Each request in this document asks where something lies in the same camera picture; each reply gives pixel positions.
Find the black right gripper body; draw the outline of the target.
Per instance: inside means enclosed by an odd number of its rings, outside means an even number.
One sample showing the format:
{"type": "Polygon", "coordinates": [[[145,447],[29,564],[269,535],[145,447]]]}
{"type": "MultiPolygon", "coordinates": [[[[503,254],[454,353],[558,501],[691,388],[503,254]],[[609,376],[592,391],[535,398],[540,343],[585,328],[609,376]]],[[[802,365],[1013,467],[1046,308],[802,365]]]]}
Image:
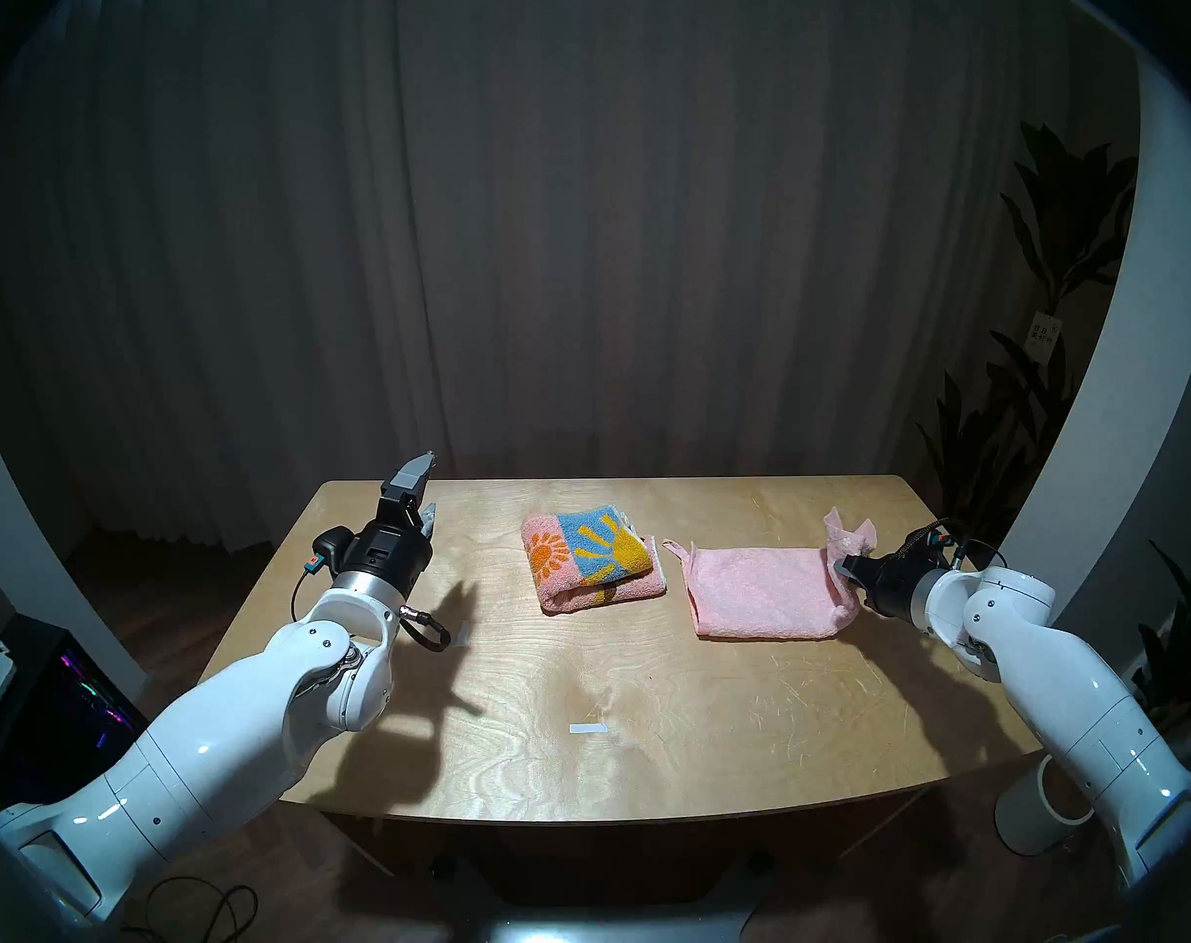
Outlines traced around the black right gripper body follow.
{"type": "Polygon", "coordinates": [[[946,550],[955,539],[943,523],[933,523],[908,533],[894,552],[871,558],[871,587],[861,592],[867,610],[885,619],[921,622],[924,601],[937,580],[950,570],[946,550]]]}

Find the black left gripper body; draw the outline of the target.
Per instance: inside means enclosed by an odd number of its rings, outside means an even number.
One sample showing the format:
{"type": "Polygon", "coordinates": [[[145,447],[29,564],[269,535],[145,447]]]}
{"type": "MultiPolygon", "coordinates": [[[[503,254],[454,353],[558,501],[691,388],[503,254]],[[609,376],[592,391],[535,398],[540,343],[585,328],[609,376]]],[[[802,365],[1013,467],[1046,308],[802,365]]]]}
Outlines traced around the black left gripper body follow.
{"type": "Polygon", "coordinates": [[[416,527],[420,500],[378,501],[378,513],[353,533],[330,527],[312,541],[308,572],[329,570],[333,588],[357,591],[376,600],[409,600],[434,557],[432,539],[416,527]]]}

